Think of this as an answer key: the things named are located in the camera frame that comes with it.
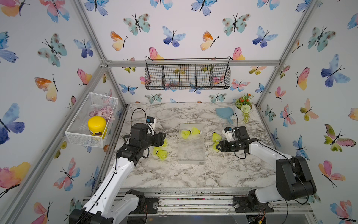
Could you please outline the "yellow shuttlecock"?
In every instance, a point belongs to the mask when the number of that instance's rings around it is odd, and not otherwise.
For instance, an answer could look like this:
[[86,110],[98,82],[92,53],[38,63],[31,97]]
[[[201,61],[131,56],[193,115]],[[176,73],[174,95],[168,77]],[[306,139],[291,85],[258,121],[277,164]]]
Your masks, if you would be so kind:
[[217,148],[217,146],[220,144],[220,141],[215,141],[214,142],[214,144],[213,144],[213,150],[215,151],[215,152],[221,152],[218,148]]
[[201,130],[196,128],[196,127],[193,127],[192,130],[191,130],[191,134],[192,135],[199,135],[199,134],[201,134]]
[[153,154],[162,161],[165,161],[168,157],[168,152],[160,147],[154,147]]
[[212,135],[212,141],[213,142],[220,142],[222,140],[222,137],[220,134],[216,133],[216,132],[213,132],[213,135]]
[[162,147],[165,148],[165,147],[167,147],[167,146],[168,146],[168,141],[167,141],[167,139],[165,139],[165,140],[164,140],[164,143],[163,143],[163,145],[162,145]]
[[192,131],[191,130],[182,130],[180,134],[183,139],[187,139],[192,134]]

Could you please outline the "translucent plastic storage box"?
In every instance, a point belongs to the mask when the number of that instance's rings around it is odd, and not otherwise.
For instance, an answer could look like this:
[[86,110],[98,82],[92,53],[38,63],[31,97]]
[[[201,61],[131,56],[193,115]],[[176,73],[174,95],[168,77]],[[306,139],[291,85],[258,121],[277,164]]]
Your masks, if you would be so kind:
[[[187,139],[181,137],[182,130],[192,130],[196,127],[201,130],[199,135],[190,135]],[[204,165],[205,147],[204,147],[204,125],[200,123],[181,123],[179,130],[179,144],[177,148],[177,159],[179,164],[185,165]]]

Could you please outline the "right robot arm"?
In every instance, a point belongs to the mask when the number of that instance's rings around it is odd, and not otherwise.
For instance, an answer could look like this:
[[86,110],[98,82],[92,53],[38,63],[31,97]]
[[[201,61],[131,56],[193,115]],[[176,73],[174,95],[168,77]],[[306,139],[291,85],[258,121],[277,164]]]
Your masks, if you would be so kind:
[[301,156],[290,156],[273,149],[257,138],[250,138],[246,127],[225,128],[226,139],[213,133],[214,148],[220,152],[236,154],[243,151],[269,164],[276,173],[275,183],[264,188],[251,190],[246,202],[240,203],[252,211],[262,210],[270,202],[291,201],[316,194],[317,187],[308,163]]

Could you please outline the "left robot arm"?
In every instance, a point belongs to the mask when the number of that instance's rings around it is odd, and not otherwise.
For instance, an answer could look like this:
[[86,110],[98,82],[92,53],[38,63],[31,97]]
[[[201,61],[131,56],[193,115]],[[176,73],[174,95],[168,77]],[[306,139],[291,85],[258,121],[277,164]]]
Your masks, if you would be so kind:
[[166,133],[156,133],[155,124],[156,119],[148,117],[145,123],[131,126],[131,132],[127,136],[129,142],[117,151],[110,174],[82,209],[74,209],[71,212],[69,223],[119,224],[133,211],[147,216],[148,209],[143,192],[131,189],[117,205],[113,203],[128,175],[139,160],[146,157],[144,151],[151,146],[160,147],[164,144]]

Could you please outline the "light blue dustpan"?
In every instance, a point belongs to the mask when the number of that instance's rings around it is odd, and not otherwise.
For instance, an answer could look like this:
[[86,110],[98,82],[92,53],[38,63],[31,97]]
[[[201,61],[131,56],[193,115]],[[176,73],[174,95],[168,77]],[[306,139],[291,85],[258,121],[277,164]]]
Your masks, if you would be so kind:
[[234,115],[234,111],[231,107],[216,108],[215,112],[219,118],[225,119],[229,124],[233,124],[232,117]]

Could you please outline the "white potted artificial plant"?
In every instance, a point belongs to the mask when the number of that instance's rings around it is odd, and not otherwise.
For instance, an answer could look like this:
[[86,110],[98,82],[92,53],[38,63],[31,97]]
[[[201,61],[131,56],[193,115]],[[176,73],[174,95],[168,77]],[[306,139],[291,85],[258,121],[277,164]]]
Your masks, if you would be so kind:
[[250,119],[250,112],[253,107],[250,101],[252,98],[253,95],[247,93],[235,100],[235,106],[241,111],[244,123],[248,123]]

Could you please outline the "pink flower ball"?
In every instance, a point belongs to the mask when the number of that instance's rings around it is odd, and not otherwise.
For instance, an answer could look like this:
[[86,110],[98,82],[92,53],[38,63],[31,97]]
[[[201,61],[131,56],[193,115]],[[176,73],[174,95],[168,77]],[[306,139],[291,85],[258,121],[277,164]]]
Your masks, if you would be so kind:
[[114,111],[111,106],[102,107],[94,112],[94,117],[102,117],[106,122],[114,121]]

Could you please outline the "yellow lidded jar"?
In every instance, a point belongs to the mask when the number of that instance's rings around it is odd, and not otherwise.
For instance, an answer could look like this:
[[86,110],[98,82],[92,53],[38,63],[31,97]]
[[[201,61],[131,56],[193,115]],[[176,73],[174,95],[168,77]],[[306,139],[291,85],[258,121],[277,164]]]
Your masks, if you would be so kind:
[[107,122],[102,117],[92,117],[88,121],[88,129],[91,135],[104,138]]

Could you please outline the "white mesh wall basket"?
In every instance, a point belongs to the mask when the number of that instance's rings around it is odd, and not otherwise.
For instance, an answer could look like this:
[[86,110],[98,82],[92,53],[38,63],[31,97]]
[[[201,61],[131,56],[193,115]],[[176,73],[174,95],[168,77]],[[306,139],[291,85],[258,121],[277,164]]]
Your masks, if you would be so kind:
[[65,131],[71,144],[103,147],[115,120],[118,99],[89,93]]

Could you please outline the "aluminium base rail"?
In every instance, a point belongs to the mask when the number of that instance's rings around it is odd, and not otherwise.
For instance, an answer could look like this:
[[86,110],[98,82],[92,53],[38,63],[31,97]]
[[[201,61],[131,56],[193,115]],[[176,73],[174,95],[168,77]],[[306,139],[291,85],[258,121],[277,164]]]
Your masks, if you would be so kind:
[[[122,188],[116,196],[114,205],[125,196],[130,189],[141,191],[145,198],[157,198],[158,209],[153,215],[235,215],[234,197],[246,198],[254,187],[228,188]],[[295,201],[269,203],[274,210],[268,215],[305,215],[313,216],[309,204],[300,205]]]

